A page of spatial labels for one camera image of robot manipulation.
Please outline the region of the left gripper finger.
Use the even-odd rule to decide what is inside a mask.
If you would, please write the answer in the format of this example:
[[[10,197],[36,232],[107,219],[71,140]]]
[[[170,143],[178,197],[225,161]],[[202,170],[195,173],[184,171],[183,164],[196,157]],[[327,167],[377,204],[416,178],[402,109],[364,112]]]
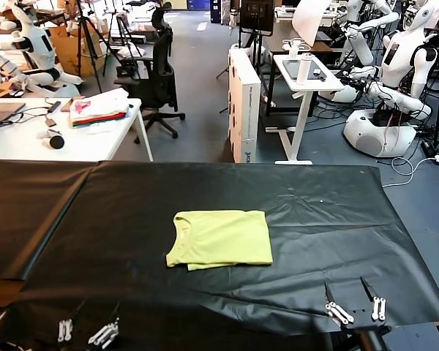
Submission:
[[[119,308],[118,302],[110,315],[109,322],[103,325],[87,342],[89,350],[107,350],[119,335]]]
[[[83,300],[68,318],[59,321],[57,342],[70,342],[72,340],[73,323],[85,304],[86,300]]]

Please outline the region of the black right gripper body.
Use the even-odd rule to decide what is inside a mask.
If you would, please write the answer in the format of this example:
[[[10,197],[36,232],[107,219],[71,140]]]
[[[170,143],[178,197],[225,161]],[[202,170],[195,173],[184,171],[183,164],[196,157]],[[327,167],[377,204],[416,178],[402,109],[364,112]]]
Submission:
[[[383,336],[391,331],[385,325],[344,329],[349,337],[340,344],[341,350],[388,351]]]

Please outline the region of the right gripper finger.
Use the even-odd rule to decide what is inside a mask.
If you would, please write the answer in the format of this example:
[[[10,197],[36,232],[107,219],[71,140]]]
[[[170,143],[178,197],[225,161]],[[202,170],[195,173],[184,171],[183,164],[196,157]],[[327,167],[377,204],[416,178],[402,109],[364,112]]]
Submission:
[[[349,325],[354,323],[354,317],[344,310],[335,300],[331,293],[328,282],[324,283],[324,289],[326,294],[325,308],[327,314],[336,319],[339,325]]]
[[[373,322],[385,322],[386,321],[386,299],[378,295],[373,286],[364,278],[360,277],[363,288],[372,302],[371,319]]]

